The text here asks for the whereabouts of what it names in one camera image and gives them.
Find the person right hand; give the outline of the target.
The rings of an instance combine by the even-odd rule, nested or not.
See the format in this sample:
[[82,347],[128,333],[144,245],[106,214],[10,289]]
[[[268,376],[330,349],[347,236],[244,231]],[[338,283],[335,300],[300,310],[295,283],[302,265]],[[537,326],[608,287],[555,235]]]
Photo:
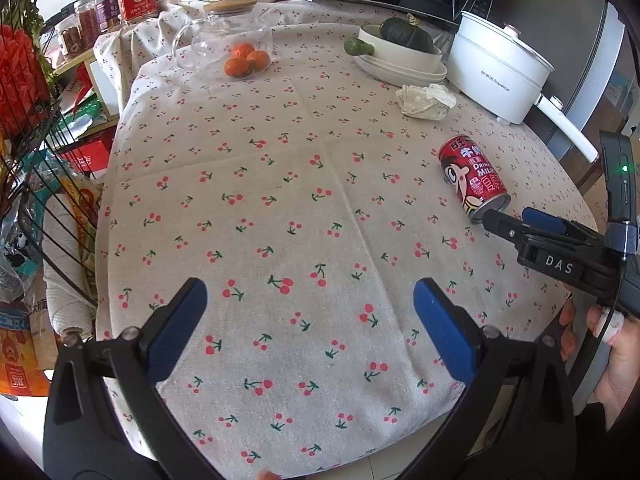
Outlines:
[[[573,301],[567,299],[560,312],[563,361],[571,360],[584,337],[595,333],[600,327],[602,309],[599,306],[587,308],[582,299],[578,306],[576,308]],[[605,427],[610,429],[623,411],[638,380],[639,320],[628,316],[608,342],[599,344],[586,378],[577,390],[577,399],[574,401],[576,413],[579,410],[585,413],[587,404],[600,403]]]

